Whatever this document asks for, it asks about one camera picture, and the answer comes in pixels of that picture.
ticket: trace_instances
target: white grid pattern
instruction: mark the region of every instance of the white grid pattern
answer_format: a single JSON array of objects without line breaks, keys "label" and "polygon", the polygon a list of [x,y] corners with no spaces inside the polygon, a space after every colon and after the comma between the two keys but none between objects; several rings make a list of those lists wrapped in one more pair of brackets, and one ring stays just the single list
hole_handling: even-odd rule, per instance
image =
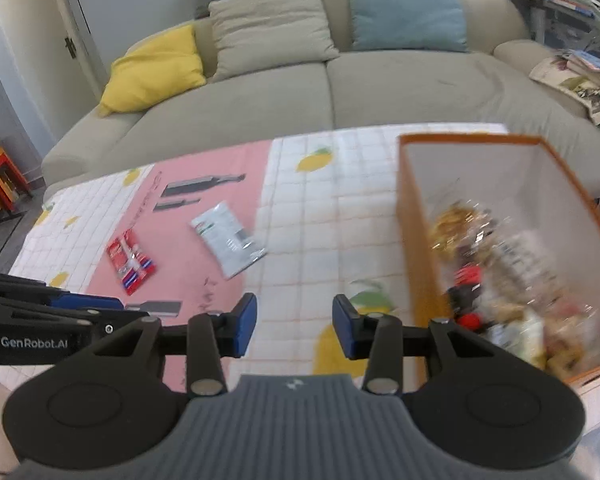
[{"label": "white grid pattern", "polygon": [[[84,292],[114,229],[152,167],[138,168],[138,177],[128,186],[124,184],[128,172],[123,171],[53,195],[45,204],[53,209],[27,234],[10,274],[48,283],[66,272],[68,278],[61,288]],[[67,226],[72,217],[78,218]],[[0,383],[13,390],[47,368],[2,366]]]},{"label": "white grid pattern", "polygon": [[[235,386],[242,373],[310,374],[314,345],[331,322],[331,299],[351,297],[360,278],[381,282],[395,315],[411,322],[395,219],[397,140],[404,133],[489,132],[500,124],[402,124],[285,137],[272,142],[256,237],[269,254],[245,272],[245,290],[258,297],[258,325],[248,354],[232,362]],[[298,162],[319,148],[333,161],[298,173]],[[27,235],[11,274],[49,281],[69,273],[63,285],[86,289],[102,251],[152,166],[124,186],[126,172],[63,190],[48,218]],[[79,216],[69,227],[66,221]],[[413,360],[405,360],[405,387],[414,386]],[[0,382],[14,389],[47,367],[1,367]]]},{"label": "white grid pattern", "polygon": [[[412,322],[395,218],[396,137],[478,131],[507,133],[499,124],[407,124],[273,141],[255,228],[269,254],[246,271],[245,290],[258,297],[258,324],[247,355],[230,366],[230,388],[243,373],[311,374],[334,295],[362,290],[353,280],[382,283],[394,314]],[[331,148],[333,162],[298,173],[298,162],[319,148]],[[413,360],[404,367],[409,390],[416,384]]]}]

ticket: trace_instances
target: open cardboard box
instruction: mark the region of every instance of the open cardboard box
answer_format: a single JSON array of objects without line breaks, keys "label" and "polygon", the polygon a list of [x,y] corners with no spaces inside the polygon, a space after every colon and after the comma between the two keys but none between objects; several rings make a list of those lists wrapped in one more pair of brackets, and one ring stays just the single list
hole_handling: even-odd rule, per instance
[{"label": "open cardboard box", "polygon": [[[566,163],[539,137],[415,134],[400,137],[397,213],[417,325],[452,317],[429,221],[450,193],[512,217],[536,234],[560,278],[599,311],[600,214]],[[420,367],[425,380],[424,366]],[[600,423],[600,365],[569,380],[585,400],[587,429]],[[585,394],[589,396],[590,406]]]}]

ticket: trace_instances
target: beige sofa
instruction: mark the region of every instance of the beige sofa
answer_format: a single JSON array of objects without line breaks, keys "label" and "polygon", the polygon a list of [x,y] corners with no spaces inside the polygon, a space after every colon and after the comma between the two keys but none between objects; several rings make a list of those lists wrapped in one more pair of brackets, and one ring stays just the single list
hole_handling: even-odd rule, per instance
[{"label": "beige sofa", "polygon": [[[88,178],[240,142],[430,121],[502,122],[512,132],[541,135],[586,185],[600,186],[600,131],[578,103],[527,77],[551,52],[528,39],[509,0],[460,1],[468,54],[353,52],[349,0],[323,0],[340,57],[209,83],[144,114],[98,118],[94,111],[45,157],[47,196]],[[195,23],[211,76],[217,63],[211,22]]]}]

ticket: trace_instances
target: light blue pillow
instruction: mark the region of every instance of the light blue pillow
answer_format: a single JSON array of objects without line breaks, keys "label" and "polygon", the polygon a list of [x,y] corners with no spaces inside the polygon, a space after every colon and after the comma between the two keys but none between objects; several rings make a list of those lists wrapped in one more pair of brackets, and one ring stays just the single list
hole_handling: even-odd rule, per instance
[{"label": "light blue pillow", "polygon": [[354,50],[466,51],[459,0],[350,0]]}]

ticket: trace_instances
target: beige pillow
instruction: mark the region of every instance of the beige pillow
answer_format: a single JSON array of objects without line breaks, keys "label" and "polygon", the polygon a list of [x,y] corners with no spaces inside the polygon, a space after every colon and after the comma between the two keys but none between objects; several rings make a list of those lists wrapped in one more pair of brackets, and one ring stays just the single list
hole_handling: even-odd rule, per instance
[{"label": "beige pillow", "polygon": [[219,0],[209,11],[218,50],[212,81],[339,55],[321,0]]}]

